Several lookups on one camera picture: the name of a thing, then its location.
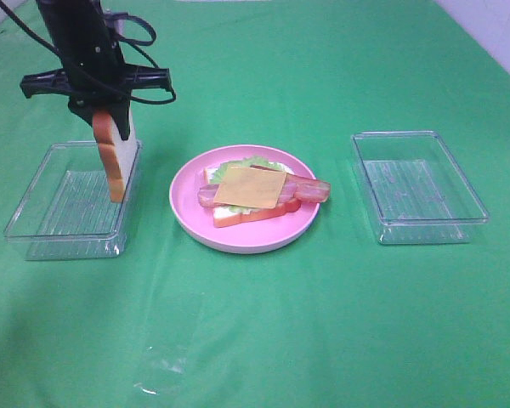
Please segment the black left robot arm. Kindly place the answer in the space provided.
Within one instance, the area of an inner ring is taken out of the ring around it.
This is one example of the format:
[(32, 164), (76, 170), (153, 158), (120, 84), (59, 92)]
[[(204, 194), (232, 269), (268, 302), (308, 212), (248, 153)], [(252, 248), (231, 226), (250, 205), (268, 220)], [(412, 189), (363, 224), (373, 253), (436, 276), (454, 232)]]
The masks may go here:
[(132, 91), (161, 88), (171, 94), (157, 105), (176, 99), (169, 69), (142, 50), (156, 40), (145, 20), (105, 11), (99, 1), (38, 1), (37, 6), (61, 67), (24, 76), (20, 88), (27, 98), (65, 95), (70, 111), (88, 124), (97, 112), (108, 113), (122, 140), (130, 138)]

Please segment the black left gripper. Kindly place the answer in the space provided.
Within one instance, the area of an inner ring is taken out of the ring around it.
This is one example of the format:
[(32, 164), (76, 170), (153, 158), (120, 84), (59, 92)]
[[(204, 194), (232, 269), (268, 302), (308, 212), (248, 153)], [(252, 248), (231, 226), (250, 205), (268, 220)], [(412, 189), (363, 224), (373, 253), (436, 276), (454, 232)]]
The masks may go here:
[(104, 106), (116, 124), (121, 140), (130, 137), (130, 103), (167, 105), (166, 99), (144, 99), (134, 90), (161, 89), (171, 92), (169, 69), (160, 67), (144, 50), (156, 40), (151, 25), (143, 25), (149, 38), (116, 34), (106, 25), (61, 26), (50, 43), (27, 26), (21, 29), (31, 39), (59, 58), (61, 67), (26, 75), (20, 89), (26, 98), (58, 94), (70, 99), (71, 112), (93, 127), (94, 110)]

